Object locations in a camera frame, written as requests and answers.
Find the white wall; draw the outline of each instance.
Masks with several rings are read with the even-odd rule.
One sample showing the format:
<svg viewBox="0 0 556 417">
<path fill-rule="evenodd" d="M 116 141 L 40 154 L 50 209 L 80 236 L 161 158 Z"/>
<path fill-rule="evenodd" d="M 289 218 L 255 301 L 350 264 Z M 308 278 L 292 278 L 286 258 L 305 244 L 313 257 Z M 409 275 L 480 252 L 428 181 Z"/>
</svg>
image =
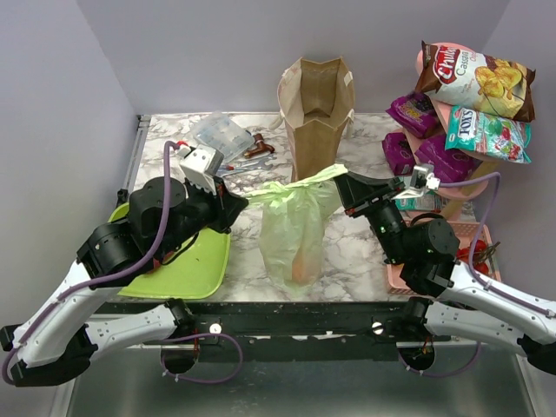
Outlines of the white wall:
<svg viewBox="0 0 556 417">
<path fill-rule="evenodd" d="M 77 0 L 138 113 L 276 110 L 300 56 L 343 55 L 356 109 L 412 89 L 420 40 L 481 50 L 507 0 Z"/>
<path fill-rule="evenodd" d="M 0 39 L 3 326 L 40 307 L 107 218 L 137 120 L 75 0 L 3 2 Z M 52 393 L 0 382 L 0 415 L 48 416 Z"/>
<path fill-rule="evenodd" d="M 501 164 L 500 195 L 489 216 L 493 237 L 501 241 L 497 259 L 509 284 L 556 300 L 556 3 L 512 0 L 484 51 L 537 69 L 533 101 L 537 120 L 527 166 Z M 476 203 L 486 206 L 486 196 Z M 556 377 L 534 372 L 556 415 Z"/>
</svg>

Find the tom's candy bag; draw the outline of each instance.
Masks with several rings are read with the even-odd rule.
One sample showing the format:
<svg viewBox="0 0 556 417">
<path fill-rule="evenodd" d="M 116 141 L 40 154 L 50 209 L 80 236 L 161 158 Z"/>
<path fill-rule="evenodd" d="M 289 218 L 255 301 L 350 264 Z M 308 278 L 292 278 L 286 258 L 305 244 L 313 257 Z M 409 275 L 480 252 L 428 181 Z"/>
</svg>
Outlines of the tom's candy bag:
<svg viewBox="0 0 556 417">
<path fill-rule="evenodd" d="M 451 46 L 423 42 L 422 48 L 423 71 L 415 91 L 494 116 L 521 122 L 535 118 L 530 88 L 535 71 Z"/>
<path fill-rule="evenodd" d="M 440 125 L 433 104 L 426 94 L 412 92 L 396 98 L 386 112 L 416 137 L 428 137 Z"/>
<path fill-rule="evenodd" d="M 531 140 L 529 123 L 491 116 L 454 106 L 450 114 L 446 149 L 474 150 L 504 161 L 529 163 L 525 147 Z"/>
</svg>

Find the green tray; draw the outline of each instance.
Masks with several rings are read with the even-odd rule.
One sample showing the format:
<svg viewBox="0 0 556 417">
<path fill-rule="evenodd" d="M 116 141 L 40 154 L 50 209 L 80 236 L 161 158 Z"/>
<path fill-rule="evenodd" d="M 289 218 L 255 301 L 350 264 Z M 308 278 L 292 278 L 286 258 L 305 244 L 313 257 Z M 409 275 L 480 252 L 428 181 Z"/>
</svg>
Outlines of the green tray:
<svg viewBox="0 0 556 417">
<path fill-rule="evenodd" d="M 129 212 L 128 203 L 119 206 L 109 222 Z M 200 300 L 213 294 L 224 277 L 228 265 L 230 235 L 205 228 L 197 242 L 171 264 L 151 274 L 137 276 L 119 295 L 140 298 L 182 298 Z"/>
</svg>

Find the purple snack bag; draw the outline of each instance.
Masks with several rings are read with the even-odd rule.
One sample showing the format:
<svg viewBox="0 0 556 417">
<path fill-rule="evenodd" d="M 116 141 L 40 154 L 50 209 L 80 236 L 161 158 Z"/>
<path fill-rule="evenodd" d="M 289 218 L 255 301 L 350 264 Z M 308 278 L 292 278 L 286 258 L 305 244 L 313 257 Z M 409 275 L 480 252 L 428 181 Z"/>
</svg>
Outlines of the purple snack bag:
<svg viewBox="0 0 556 417">
<path fill-rule="evenodd" d="M 477 168 L 477 160 L 459 149 L 444 149 L 446 135 L 433 136 L 419 146 L 415 156 L 422 163 L 434 165 L 434 175 L 441 182 L 460 182 Z"/>
<path fill-rule="evenodd" d="M 386 112 L 419 138 L 429 136 L 440 125 L 431 100 L 423 93 L 413 92 L 396 98 Z"/>
<path fill-rule="evenodd" d="M 384 156 L 394 175 L 411 175 L 415 166 L 415 158 L 403 133 L 388 133 L 382 141 L 382 149 L 384 149 Z"/>
</svg>

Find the white marble surface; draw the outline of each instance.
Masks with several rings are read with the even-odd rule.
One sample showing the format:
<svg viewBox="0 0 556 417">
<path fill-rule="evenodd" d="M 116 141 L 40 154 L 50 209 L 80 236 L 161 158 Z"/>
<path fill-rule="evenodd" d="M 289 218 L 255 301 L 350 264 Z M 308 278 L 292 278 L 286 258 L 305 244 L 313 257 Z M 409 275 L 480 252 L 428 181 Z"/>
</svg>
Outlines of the white marble surface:
<svg viewBox="0 0 556 417">
<path fill-rule="evenodd" d="M 162 147 L 165 141 L 190 140 L 190 124 L 202 115 L 153 116 L 135 189 L 150 178 L 162 175 Z M 288 183 L 291 159 L 283 125 L 268 130 L 275 114 L 229 114 L 253 134 L 262 133 L 265 142 L 276 148 L 276 159 L 268 170 L 258 170 L 226 177 L 228 188 L 238 194 L 256 189 L 266 181 Z M 354 172 L 375 178 L 390 178 L 392 172 L 382 152 L 385 134 L 397 123 L 386 114 L 358 114 L 352 138 L 343 139 L 338 163 Z M 177 159 L 171 163 L 172 176 L 183 180 Z M 328 224 L 324 239 L 325 260 L 322 277 L 303 294 L 294 294 L 276 285 L 265 270 L 258 236 L 261 209 L 248 207 L 232 228 L 229 263 L 221 287 L 207 300 L 211 301 L 397 301 L 402 295 L 390 295 L 386 287 L 386 268 L 378 241 L 364 218 L 350 219 L 339 209 Z"/>
</svg>

